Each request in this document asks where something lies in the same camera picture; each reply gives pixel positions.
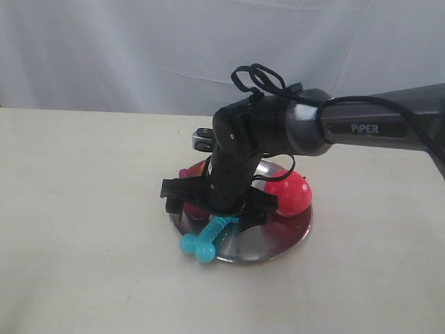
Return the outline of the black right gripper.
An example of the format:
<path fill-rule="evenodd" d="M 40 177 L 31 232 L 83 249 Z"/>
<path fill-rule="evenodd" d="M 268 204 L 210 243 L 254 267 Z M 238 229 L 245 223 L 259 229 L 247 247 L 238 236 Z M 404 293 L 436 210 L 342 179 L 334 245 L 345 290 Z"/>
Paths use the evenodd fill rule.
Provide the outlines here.
<path fill-rule="evenodd" d="M 214 216 L 239 216 L 239 232 L 265 225 L 267 211 L 277 209 L 278 199 L 253 188 L 251 183 L 263 156 L 279 152 L 278 141 L 260 141 L 252 152 L 237 159 L 215 142 L 200 176 L 162 181 L 166 213 L 172 221 L 180 221 L 187 202 Z"/>

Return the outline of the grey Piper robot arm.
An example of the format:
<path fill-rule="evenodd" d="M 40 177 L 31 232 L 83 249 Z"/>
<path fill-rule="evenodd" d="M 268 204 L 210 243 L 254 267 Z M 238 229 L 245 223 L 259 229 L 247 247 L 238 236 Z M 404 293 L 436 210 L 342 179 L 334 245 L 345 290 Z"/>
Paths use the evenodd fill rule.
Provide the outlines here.
<path fill-rule="evenodd" d="M 444 85 L 332 99 L 295 84 L 224 106 L 199 144 L 210 152 L 202 174 L 163 180 L 165 210 L 181 216 L 188 204 L 238 217 L 247 227 L 262 224 L 278 199 L 252 185 L 260 161 L 281 154 L 317 157 L 334 144 L 420 150 L 443 170 Z"/>

